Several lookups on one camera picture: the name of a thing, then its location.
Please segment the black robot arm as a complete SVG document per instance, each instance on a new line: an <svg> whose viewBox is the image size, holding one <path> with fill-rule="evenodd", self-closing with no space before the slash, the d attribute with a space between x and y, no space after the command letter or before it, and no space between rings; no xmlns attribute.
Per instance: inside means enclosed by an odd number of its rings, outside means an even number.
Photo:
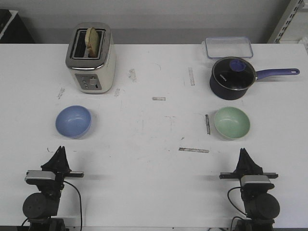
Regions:
<svg viewBox="0 0 308 231"><path fill-rule="evenodd" d="M35 185L38 192L29 195L23 203L25 221L30 231L68 231L63 218L57 218L60 198L64 185L76 189L65 178L82 178L82 171L72 171L69 167L64 146L59 146L51 159L41 166L41 170L28 170L25 182Z"/></svg>
<svg viewBox="0 0 308 231"><path fill-rule="evenodd" d="M239 180L240 186L228 190L227 198L230 199L230 192L239 189L244 204L244 211L237 206L234 208L242 213L245 218L235 216L232 218L231 231L272 231L274 219L280 213L278 200L268 190L274 188L271 179L278 178L277 173L265 173L263 168L257 165L245 148L240 149L236 169L233 172L221 172L220 179Z"/></svg>

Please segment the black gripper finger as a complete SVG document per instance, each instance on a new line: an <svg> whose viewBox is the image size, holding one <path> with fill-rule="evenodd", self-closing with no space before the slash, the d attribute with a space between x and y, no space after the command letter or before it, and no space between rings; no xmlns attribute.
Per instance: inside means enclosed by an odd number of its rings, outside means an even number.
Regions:
<svg viewBox="0 0 308 231"><path fill-rule="evenodd" d="M63 172L71 172L71 169L68 164L65 147L62 146L62 157L63 157Z"/></svg>
<svg viewBox="0 0 308 231"><path fill-rule="evenodd" d="M41 166L42 171L60 171L62 162L62 146L59 146L51 159Z"/></svg>
<svg viewBox="0 0 308 231"><path fill-rule="evenodd" d="M263 168L252 160L246 149L244 149L244 156L247 174L263 174Z"/></svg>
<svg viewBox="0 0 308 231"><path fill-rule="evenodd" d="M246 170L245 167L245 148L240 149L239 159L236 166L236 169L234 170L235 174L243 174Z"/></svg>

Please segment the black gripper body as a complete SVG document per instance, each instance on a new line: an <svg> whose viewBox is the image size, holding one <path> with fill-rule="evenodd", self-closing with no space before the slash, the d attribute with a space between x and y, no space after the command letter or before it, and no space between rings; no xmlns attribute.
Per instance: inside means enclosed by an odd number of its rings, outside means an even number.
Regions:
<svg viewBox="0 0 308 231"><path fill-rule="evenodd" d="M83 171L72 171L71 169L65 170L53 170L55 174L55 183L53 185L53 191L55 193L59 193L64 188L64 180L65 178L82 178L84 177Z"/></svg>
<svg viewBox="0 0 308 231"><path fill-rule="evenodd" d="M263 173L263 174L258 174L258 175L264 175L267 176L269 179L276 179L278 178L278 174L277 173ZM230 172L221 172L221 174L219 175L220 179L235 179L235 180L239 180L245 176L245 175L239 175L239 174L235 174L235 173L230 173ZM244 189L243 190L252 190L252 191L257 191L257 192L267 192L268 190L253 190L253 189Z"/></svg>

